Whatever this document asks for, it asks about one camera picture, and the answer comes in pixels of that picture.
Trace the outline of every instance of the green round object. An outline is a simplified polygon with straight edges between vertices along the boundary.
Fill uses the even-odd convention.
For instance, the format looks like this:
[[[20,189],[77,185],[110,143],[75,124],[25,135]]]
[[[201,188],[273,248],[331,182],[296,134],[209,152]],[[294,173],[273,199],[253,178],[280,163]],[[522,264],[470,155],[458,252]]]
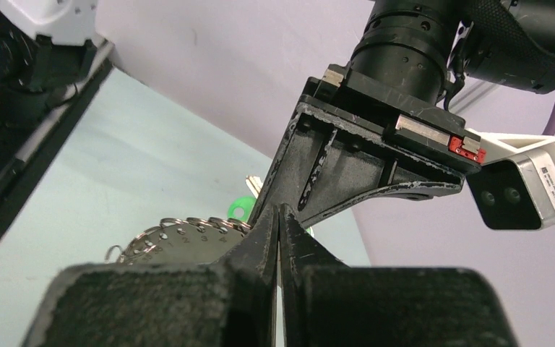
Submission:
[[[250,213],[252,213],[252,208],[254,208],[254,204],[256,203],[256,197],[240,197],[231,206],[228,208],[227,216],[229,218],[239,219],[242,222],[247,222],[248,218],[250,218]],[[238,217],[235,215],[235,210],[241,208],[244,210],[244,215]]]

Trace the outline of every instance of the red clip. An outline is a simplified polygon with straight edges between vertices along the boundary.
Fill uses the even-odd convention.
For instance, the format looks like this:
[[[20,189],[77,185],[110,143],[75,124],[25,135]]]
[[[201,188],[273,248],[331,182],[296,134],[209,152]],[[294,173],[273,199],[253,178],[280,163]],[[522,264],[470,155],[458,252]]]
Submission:
[[[481,148],[478,151],[478,154],[475,154],[473,152],[470,152],[464,149],[463,141],[458,137],[454,137],[454,136],[452,137],[452,139],[450,139],[449,150],[450,152],[454,152],[462,157],[465,157],[469,160],[473,160],[476,163],[480,163],[480,164],[484,163],[484,157],[486,157],[486,151]]]

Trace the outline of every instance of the camera lens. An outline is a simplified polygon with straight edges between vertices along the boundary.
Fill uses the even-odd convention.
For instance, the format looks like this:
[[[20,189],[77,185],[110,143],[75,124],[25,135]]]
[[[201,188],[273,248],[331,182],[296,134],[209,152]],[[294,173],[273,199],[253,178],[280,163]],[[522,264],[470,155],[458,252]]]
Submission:
[[[488,191],[482,192],[482,202],[487,206],[494,205],[494,195]]]
[[[505,189],[505,199],[512,204],[517,204],[520,202],[520,193],[513,189],[512,187]]]

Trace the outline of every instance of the wall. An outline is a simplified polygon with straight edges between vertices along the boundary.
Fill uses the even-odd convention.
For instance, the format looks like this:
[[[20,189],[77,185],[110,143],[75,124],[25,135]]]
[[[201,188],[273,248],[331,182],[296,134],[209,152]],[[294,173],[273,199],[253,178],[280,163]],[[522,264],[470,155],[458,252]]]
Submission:
[[[102,0],[98,30],[128,73],[266,155],[278,145],[308,76],[343,64],[366,0]],[[481,131],[537,134],[553,95],[498,89],[463,116]],[[430,202],[355,208],[372,262],[465,266],[495,286],[523,346],[555,346],[555,227],[498,233],[467,189]]]

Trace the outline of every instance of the white table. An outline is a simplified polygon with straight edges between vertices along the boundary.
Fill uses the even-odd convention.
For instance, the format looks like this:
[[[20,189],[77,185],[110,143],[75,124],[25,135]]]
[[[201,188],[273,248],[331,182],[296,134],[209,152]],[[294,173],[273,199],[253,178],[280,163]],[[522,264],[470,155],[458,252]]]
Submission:
[[[60,270],[102,262],[107,248],[164,217],[225,217],[250,195],[245,177],[264,177],[270,163],[114,70],[0,241],[0,346],[24,338]],[[369,265],[350,211],[314,231],[347,264]]]

